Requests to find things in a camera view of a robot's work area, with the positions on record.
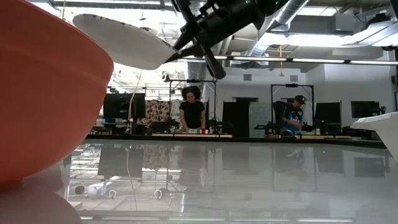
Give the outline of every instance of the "woman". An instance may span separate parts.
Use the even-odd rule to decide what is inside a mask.
[[[180,105],[180,119],[183,132],[188,133],[189,129],[205,129],[205,106],[199,101],[200,90],[197,86],[189,86],[182,89],[184,102]]]

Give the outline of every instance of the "reflective table surface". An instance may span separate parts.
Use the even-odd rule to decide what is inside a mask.
[[[86,140],[53,169],[25,180],[23,190],[2,194],[0,219],[397,223],[397,190],[397,162],[383,149]]]

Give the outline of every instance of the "man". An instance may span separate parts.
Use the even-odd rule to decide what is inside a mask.
[[[283,130],[290,130],[293,133],[296,131],[301,131],[304,124],[303,121],[303,110],[301,110],[301,106],[305,104],[305,97],[302,95],[298,95],[294,98],[294,102],[292,104],[288,104],[285,107],[285,111],[283,114]]]

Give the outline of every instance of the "red object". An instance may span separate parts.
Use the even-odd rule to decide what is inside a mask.
[[[62,160],[90,132],[113,71],[109,55],[23,0],[0,7],[0,189]]]

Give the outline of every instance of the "white wall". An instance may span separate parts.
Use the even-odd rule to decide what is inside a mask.
[[[227,76],[217,83],[217,108],[216,116],[223,117],[223,102],[232,102],[234,97],[259,98],[259,102],[271,102],[271,84],[286,84],[290,82],[290,75],[298,75],[298,84],[305,84],[305,73],[299,69],[283,69],[284,77],[280,76],[280,69],[269,71],[268,69],[225,68]],[[243,74],[251,74],[252,81],[243,81]],[[205,87],[205,98],[210,98],[210,113],[214,110],[214,92]],[[302,88],[280,88],[274,94],[274,101],[281,98],[293,98],[303,95],[311,98]]]
[[[387,53],[378,60],[389,60]],[[374,65],[320,65],[306,74],[308,84],[315,85],[315,102],[342,101],[342,123],[350,126],[351,101],[380,101],[387,112],[394,110],[390,70],[394,67]]]

